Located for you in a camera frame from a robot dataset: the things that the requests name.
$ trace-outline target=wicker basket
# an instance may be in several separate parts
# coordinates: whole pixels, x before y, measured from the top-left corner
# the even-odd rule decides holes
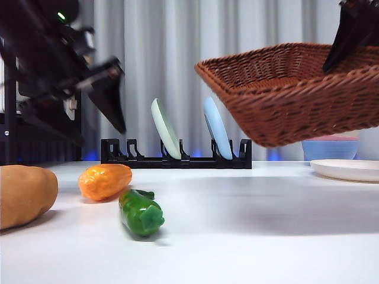
[[[289,43],[210,59],[195,69],[254,142],[275,147],[379,125],[379,47],[325,75],[331,46]]]

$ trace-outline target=green light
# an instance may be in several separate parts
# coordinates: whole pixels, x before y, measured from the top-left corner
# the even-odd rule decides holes
[[[58,17],[59,17],[62,21],[64,21],[64,20],[66,19],[65,15],[63,15],[61,12],[58,12],[57,14],[58,14]]]

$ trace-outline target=gray curtain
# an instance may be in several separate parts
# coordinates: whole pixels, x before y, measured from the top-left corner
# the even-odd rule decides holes
[[[194,71],[200,60],[295,41],[331,43],[339,24],[334,0],[82,0],[77,25],[95,28],[94,62],[117,56],[126,73],[121,100],[127,134],[119,135],[83,96],[84,158],[99,155],[100,138],[137,138],[146,156],[159,155],[150,106],[159,98],[184,150],[210,154],[203,100],[212,96],[235,151],[244,133]],[[300,143],[253,145],[254,160],[302,160]]]

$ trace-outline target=toy green pepper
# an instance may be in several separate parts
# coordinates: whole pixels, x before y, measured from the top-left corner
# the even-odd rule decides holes
[[[123,223],[137,235],[151,235],[165,222],[163,211],[153,201],[154,192],[130,189],[118,199]]]

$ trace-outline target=toy vegetable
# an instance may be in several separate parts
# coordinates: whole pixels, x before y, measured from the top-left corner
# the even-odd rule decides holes
[[[97,164],[80,175],[78,185],[84,197],[101,201],[120,192],[131,176],[130,168],[123,164]]]
[[[147,236],[163,225],[163,211],[153,199],[154,192],[131,189],[121,194],[118,200],[121,218],[130,231]]]
[[[56,175],[41,167],[0,167],[0,229],[24,225],[47,212],[58,194]]]

